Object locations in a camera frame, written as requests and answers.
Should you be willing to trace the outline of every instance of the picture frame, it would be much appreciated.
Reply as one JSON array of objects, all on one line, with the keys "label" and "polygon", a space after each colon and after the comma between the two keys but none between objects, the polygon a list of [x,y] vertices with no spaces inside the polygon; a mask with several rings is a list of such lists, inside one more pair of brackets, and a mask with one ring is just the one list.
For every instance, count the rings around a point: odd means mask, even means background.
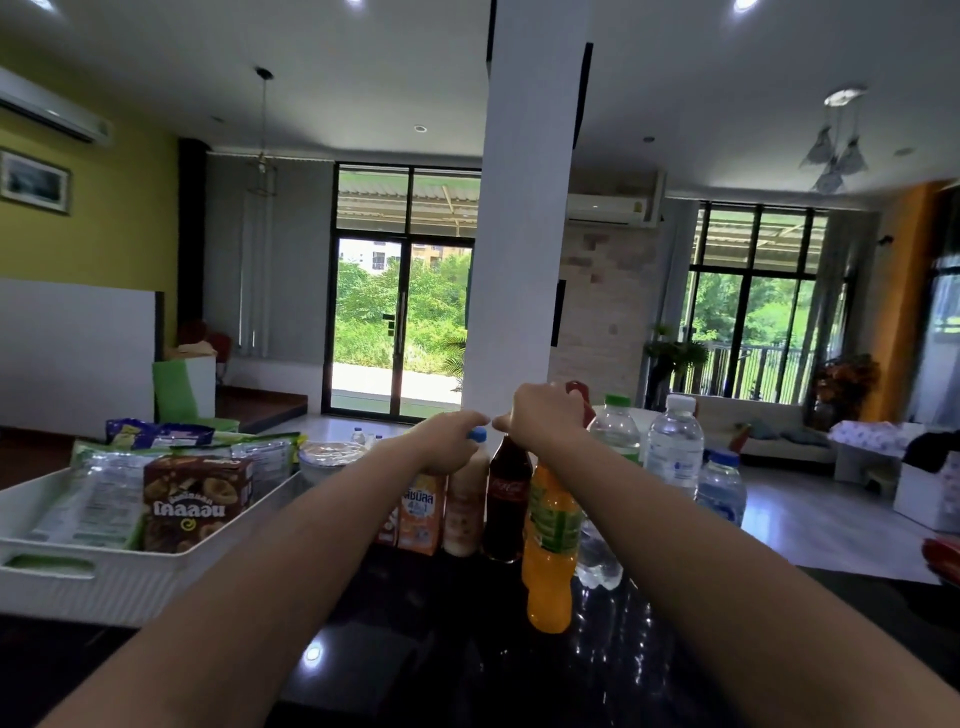
[{"label": "picture frame", "polygon": [[0,148],[0,200],[70,214],[69,169]]}]

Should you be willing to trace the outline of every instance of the orange wall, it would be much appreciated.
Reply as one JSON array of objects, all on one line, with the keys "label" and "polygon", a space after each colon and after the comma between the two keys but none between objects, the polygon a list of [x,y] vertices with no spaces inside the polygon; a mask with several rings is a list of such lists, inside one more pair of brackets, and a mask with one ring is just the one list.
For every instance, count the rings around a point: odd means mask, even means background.
[{"label": "orange wall", "polygon": [[942,187],[942,182],[921,184],[899,200],[900,219],[870,348],[880,365],[880,380],[864,402],[860,419],[866,422],[898,422],[906,406],[930,267],[933,203]]}]

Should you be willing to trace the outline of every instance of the cushion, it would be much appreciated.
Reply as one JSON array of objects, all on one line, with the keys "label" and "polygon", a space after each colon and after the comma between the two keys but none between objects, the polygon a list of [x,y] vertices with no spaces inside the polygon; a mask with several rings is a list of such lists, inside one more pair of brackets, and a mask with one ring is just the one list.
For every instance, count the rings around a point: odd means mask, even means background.
[{"label": "cushion", "polygon": [[781,433],[784,440],[797,445],[813,445],[818,448],[828,448],[829,441],[823,432],[812,429],[788,429]]}]

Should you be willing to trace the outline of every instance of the curtain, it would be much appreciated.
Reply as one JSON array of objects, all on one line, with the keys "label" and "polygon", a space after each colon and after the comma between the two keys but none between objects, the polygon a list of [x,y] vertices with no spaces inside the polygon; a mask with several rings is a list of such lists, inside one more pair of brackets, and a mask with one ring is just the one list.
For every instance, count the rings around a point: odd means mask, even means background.
[{"label": "curtain", "polygon": [[794,385],[793,401],[813,403],[810,387],[813,373],[825,361],[840,353],[845,332],[843,309],[838,307],[845,279],[852,265],[863,259],[865,246],[876,243],[880,215],[876,212],[834,210],[828,216],[820,267],[813,284],[810,313],[800,354],[800,371]]}]

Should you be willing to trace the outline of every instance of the green chair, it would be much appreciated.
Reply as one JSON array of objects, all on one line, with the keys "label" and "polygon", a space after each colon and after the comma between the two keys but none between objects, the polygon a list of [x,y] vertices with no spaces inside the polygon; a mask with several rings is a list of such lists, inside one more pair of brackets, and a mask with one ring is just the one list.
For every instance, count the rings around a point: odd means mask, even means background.
[{"label": "green chair", "polygon": [[154,393],[159,422],[205,425],[219,432],[240,430],[239,420],[200,416],[184,359],[154,362]]}]

